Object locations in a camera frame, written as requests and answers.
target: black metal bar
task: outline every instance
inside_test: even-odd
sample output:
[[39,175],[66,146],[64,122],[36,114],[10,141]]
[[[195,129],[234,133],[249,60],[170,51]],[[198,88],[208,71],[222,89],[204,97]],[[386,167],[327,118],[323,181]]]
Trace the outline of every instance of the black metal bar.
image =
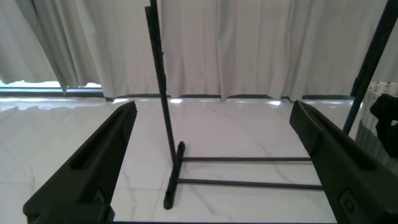
[[397,17],[398,1],[388,0],[374,32],[371,44],[366,52],[358,77],[355,79],[353,90],[351,91],[351,96],[355,96],[355,99],[343,127],[343,132],[346,134],[349,134],[355,117],[358,114],[359,107],[372,80],[374,71],[376,71]]
[[243,182],[230,180],[200,180],[200,179],[178,179],[179,184],[208,184],[208,185],[227,185],[238,187],[272,187],[283,189],[300,189],[300,190],[323,190],[321,185],[308,184],[281,184],[281,183],[265,183],[265,182]]
[[160,39],[159,18],[157,15],[156,1],[150,1],[151,6],[145,8],[149,36],[152,45],[152,53],[154,55],[155,70],[157,77],[157,84],[159,86],[160,100],[162,102],[163,117],[166,125],[167,139],[169,140],[170,155],[172,158],[173,166],[176,167],[177,160],[175,158],[175,144],[173,137],[172,123],[170,120],[169,106],[167,104],[166,95],[166,77],[163,66],[163,52],[162,43]]
[[310,157],[184,157],[184,162],[306,162]]
[[175,191],[177,190],[178,178],[180,177],[182,157],[184,156],[184,152],[185,144],[184,142],[180,142],[177,149],[177,163],[176,166],[173,166],[173,170],[169,178],[169,184],[167,186],[163,201],[163,207],[167,210],[171,209],[174,205]]

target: wicker basket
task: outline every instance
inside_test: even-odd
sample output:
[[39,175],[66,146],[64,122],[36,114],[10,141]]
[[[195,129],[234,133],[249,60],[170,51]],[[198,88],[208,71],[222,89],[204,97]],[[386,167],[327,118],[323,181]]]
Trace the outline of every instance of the wicker basket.
[[376,124],[378,119],[371,114],[370,107],[383,93],[398,97],[398,83],[372,82],[365,94],[361,121],[355,141],[371,156],[375,157],[381,164],[384,164],[393,173],[398,175],[398,159],[391,158],[382,143],[377,138]]

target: curtain fold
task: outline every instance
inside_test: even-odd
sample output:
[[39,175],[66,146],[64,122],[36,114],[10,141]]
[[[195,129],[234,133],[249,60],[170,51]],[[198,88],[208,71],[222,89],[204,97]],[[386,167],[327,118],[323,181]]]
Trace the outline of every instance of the curtain fold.
[[[5,82],[101,84],[108,97],[157,93],[149,0],[0,2]],[[168,94],[348,95],[386,0],[159,2]],[[374,79],[398,82],[398,28]]]

